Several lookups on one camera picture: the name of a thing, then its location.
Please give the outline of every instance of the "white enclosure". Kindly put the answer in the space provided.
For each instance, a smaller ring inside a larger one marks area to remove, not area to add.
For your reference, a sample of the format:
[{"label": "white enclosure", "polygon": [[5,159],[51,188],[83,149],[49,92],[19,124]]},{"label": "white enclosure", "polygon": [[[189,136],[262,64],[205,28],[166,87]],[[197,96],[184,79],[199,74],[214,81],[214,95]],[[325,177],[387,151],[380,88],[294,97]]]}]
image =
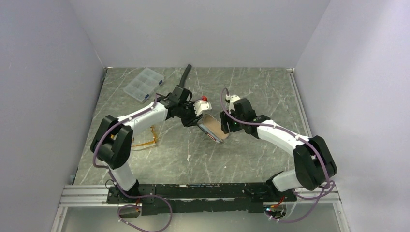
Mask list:
[{"label": "white enclosure", "polygon": [[329,0],[70,0],[106,67],[294,67]]},{"label": "white enclosure", "polygon": [[103,67],[285,67],[352,232],[408,231],[410,1],[0,0],[0,231],[50,231]]}]

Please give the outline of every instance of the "clear plastic container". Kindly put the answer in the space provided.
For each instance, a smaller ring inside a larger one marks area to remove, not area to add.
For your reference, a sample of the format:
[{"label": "clear plastic container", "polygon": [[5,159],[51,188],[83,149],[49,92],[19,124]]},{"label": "clear plastic container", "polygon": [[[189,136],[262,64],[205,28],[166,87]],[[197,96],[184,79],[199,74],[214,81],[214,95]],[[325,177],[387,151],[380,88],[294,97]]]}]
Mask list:
[{"label": "clear plastic container", "polygon": [[145,68],[125,86],[124,92],[141,102],[145,102],[153,94],[154,90],[163,83],[163,75]]}]

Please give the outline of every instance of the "black mounting plate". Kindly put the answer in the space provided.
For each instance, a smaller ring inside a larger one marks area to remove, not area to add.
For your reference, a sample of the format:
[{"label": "black mounting plate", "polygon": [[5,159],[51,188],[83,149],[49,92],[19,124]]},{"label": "black mounting plate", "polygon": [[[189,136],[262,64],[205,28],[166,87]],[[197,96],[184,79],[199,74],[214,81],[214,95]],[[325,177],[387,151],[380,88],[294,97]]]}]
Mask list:
[{"label": "black mounting plate", "polygon": [[[141,195],[154,195],[155,194],[155,186],[154,185],[140,185],[139,191]],[[107,197],[107,204],[126,204],[126,203],[135,203],[137,199],[128,199],[125,200],[120,196],[119,190],[112,186],[108,190],[108,197]],[[140,203],[142,204],[152,204],[154,203],[153,197],[146,197],[141,198]]]},{"label": "black mounting plate", "polygon": [[[296,196],[291,190],[268,193],[266,182],[257,183],[221,183],[221,184],[156,184],[139,186],[141,195],[150,193],[162,196],[171,204],[175,213],[244,211],[263,212],[263,202],[294,202]],[[108,204],[135,203],[120,197],[116,187],[111,187]],[[142,215],[168,213],[166,203],[160,199],[142,198]]]}]

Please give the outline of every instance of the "gray floor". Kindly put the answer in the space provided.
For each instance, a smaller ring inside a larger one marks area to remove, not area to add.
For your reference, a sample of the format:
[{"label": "gray floor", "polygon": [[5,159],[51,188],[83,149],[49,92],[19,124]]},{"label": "gray floor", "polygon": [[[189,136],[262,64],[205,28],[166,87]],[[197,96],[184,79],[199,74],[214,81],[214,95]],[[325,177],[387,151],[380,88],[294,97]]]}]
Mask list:
[{"label": "gray floor", "polygon": [[[75,185],[103,184],[109,176],[92,167],[91,140],[106,115],[122,116],[144,104],[123,92],[123,88],[143,68],[109,69],[98,100]],[[158,93],[167,94],[178,84],[184,68],[153,68],[165,76]],[[228,87],[232,94],[248,98],[257,114],[271,117],[278,124],[306,135],[293,86],[283,68],[193,68],[186,82],[194,98],[206,95],[212,115],[219,119],[220,92]],[[230,183],[265,181],[273,174],[293,168],[293,159],[280,148],[257,140],[243,131],[231,134],[217,144],[197,127],[185,128],[177,118],[156,125],[158,146],[132,151],[131,169],[140,183]],[[136,137],[136,143],[150,141],[149,130]]]}]

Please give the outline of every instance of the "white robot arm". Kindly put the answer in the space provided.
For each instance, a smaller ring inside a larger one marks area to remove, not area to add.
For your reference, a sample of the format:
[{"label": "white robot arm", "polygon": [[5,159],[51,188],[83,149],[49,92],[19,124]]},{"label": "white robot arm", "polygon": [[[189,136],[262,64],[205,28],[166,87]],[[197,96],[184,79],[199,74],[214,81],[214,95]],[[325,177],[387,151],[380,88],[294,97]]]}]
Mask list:
[{"label": "white robot arm", "polygon": [[118,118],[108,115],[102,120],[91,143],[91,151],[93,152],[109,128],[128,119],[111,131],[111,136],[104,139],[97,154],[97,158],[108,166],[118,184],[127,194],[138,195],[139,183],[128,164],[131,143],[135,136],[134,132],[139,133],[153,124],[175,116],[181,119],[184,127],[197,126],[197,122],[202,118],[202,113],[211,110],[212,106],[204,100],[187,100],[189,96],[192,97],[189,90],[177,85],[172,93],[160,96],[157,102],[152,102],[141,110]]},{"label": "white robot arm", "polygon": [[256,116],[246,98],[241,99],[237,95],[226,95],[225,100],[229,102],[229,110],[220,113],[221,129],[224,133],[244,129],[247,134],[273,143],[293,157],[295,169],[278,173],[268,179],[267,183],[272,184],[274,191],[284,192],[300,187],[314,190],[324,183],[325,175],[320,162],[315,157],[314,151],[303,141],[312,144],[319,152],[329,177],[337,173],[335,162],[322,137],[309,138],[281,127],[267,116]]}]

